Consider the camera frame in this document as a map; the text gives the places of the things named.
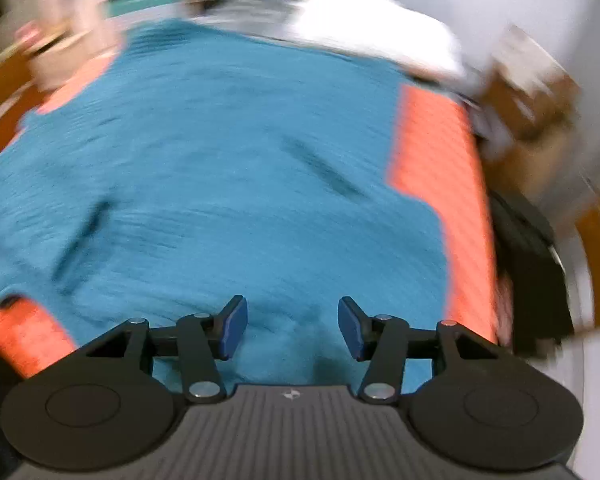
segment cardboard box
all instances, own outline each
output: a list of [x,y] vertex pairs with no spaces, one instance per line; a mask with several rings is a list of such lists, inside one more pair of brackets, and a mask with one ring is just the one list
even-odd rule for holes
[[501,146],[491,156],[484,150],[482,164],[488,186],[515,190],[533,201],[553,181],[569,152],[570,117],[580,89],[517,27],[503,44],[478,99],[485,114],[496,119],[492,144]]

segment blue towel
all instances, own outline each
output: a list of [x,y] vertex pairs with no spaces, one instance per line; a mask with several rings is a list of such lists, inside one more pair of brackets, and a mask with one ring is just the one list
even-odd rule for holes
[[[0,154],[0,305],[44,304],[78,344],[130,317],[172,325],[234,294],[241,381],[359,384],[337,304],[433,328],[446,259],[430,207],[396,193],[404,79],[383,60],[181,21],[136,31],[65,106]],[[408,365],[404,388],[429,376]],[[170,362],[155,375],[177,389]]]

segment mattress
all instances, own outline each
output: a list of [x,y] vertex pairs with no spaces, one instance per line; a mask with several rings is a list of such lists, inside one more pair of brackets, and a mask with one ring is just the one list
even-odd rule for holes
[[[262,33],[283,40],[271,28]],[[38,113],[69,102],[112,59],[101,56],[88,62]],[[398,117],[387,179],[396,190],[429,203],[442,220],[450,269],[446,317],[493,340],[493,248],[484,184],[464,109],[452,96],[405,85]],[[23,376],[74,349],[75,343],[43,305],[20,299],[0,310],[0,352]]]

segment ribbed gray surface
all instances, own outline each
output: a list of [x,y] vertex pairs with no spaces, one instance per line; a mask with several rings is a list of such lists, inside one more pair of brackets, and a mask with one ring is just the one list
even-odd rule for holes
[[[191,408],[157,450],[92,474],[21,466],[10,480],[500,479],[445,462],[418,444],[393,408],[344,386],[240,386],[221,404]],[[560,466],[510,478],[573,480]]]

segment white cloth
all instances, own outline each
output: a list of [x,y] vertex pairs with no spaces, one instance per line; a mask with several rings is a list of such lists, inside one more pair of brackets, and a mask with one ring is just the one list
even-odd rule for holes
[[464,75],[460,45],[449,28],[393,0],[300,0],[288,33],[301,44],[389,59],[431,80]]

